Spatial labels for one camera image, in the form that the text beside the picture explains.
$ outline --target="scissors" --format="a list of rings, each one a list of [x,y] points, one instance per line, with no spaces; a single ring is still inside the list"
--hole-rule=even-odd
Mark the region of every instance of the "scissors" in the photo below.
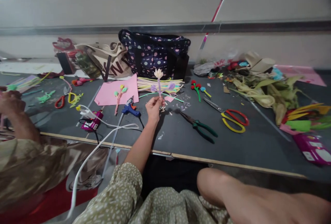
[[[68,87],[64,87],[63,88],[63,96],[61,96],[56,102],[55,102],[55,108],[60,109],[64,107],[64,103],[65,103],[65,98],[66,95],[69,95],[68,98],[68,102],[71,104],[74,102],[75,98],[73,100],[71,100],[71,95],[73,95],[74,97],[76,97],[77,95],[75,93],[70,92],[70,89],[68,89]]]
[[[218,112],[221,113],[222,115],[222,120],[224,122],[224,124],[227,126],[227,128],[229,128],[231,131],[235,132],[235,133],[244,133],[246,131],[246,128],[245,126],[248,126],[249,125],[249,120],[248,118],[246,117],[246,115],[244,115],[242,112],[239,112],[237,110],[234,110],[234,109],[227,109],[227,110],[222,110],[219,106],[217,106],[215,103],[213,103],[212,101],[210,101],[209,99],[207,98],[203,98],[210,106],[212,106],[213,108],[215,108]],[[242,122],[241,120],[239,120],[233,113],[237,113],[239,114],[241,117],[244,118],[245,122]],[[241,130],[236,130],[234,128],[232,128],[227,120],[228,119],[229,121],[232,121],[233,123],[235,123],[236,125],[240,126],[241,127]]]
[[[207,125],[201,123],[201,122],[198,121],[198,120],[194,120],[194,119],[192,119],[190,116],[184,114],[182,111],[180,111],[179,113],[180,113],[180,114],[181,114],[181,115],[182,115],[182,116],[183,116],[183,117],[184,117],[189,123],[192,124],[193,129],[197,130],[198,133],[199,133],[204,139],[208,140],[208,141],[209,141],[210,143],[212,143],[212,144],[215,143],[215,141],[214,141],[212,138],[210,138],[209,136],[207,136],[207,135],[206,135],[206,134],[200,129],[200,127],[202,127],[202,128],[204,128],[204,129],[206,129],[208,132],[210,132],[213,136],[218,137],[217,133],[216,133],[212,128],[210,128],[209,126],[207,126]]]

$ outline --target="handbag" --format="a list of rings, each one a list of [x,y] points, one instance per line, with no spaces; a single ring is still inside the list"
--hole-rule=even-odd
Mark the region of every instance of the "handbag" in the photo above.
[[[177,35],[152,35],[134,33],[122,29],[118,38],[128,51],[132,73],[153,78],[154,71],[161,69],[162,79],[184,79],[191,41]]]
[[[104,44],[78,44],[77,50],[84,51],[100,70],[102,78],[107,81],[108,75],[115,79],[127,77],[132,74],[130,64],[126,58],[127,50],[123,48],[120,42]]]

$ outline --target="green-handled pliers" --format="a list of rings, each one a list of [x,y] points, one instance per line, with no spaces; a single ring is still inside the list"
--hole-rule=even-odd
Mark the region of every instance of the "green-handled pliers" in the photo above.
[[[211,137],[207,136],[207,135],[206,135],[206,134],[200,129],[200,127],[202,127],[202,128],[204,128],[204,129],[206,129],[208,132],[210,132],[213,136],[218,137],[217,133],[216,133],[212,128],[210,128],[209,126],[207,126],[207,125],[201,123],[201,122],[198,121],[198,120],[192,119],[190,116],[184,114],[182,111],[180,111],[179,113],[180,113],[180,114],[181,114],[181,115],[182,115],[182,116],[183,116],[183,117],[184,117],[189,123],[192,124],[193,129],[197,130],[198,133],[199,133],[203,138],[205,138],[206,140],[208,140],[208,141],[209,141],[210,143],[212,143],[212,144],[215,143],[215,141],[214,141]]]

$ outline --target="camouflage clothing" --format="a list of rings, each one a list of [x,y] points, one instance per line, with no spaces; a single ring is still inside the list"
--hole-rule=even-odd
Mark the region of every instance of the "camouflage clothing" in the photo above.
[[[42,144],[28,139],[0,142],[0,213],[13,204],[58,185],[95,145],[67,145],[62,139],[42,136]],[[81,181],[96,173],[108,154],[99,149],[85,165]]]

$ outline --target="plastic bag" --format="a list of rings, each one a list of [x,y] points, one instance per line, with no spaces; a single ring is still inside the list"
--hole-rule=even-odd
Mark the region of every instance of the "plastic bag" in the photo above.
[[[209,56],[208,59],[198,59],[194,65],[193,73],[197,76],[206,76],[208,73],[216,67],[225,66],[238,57],[238,50],[230,49],[226,52],[220,52],[217,57]]]

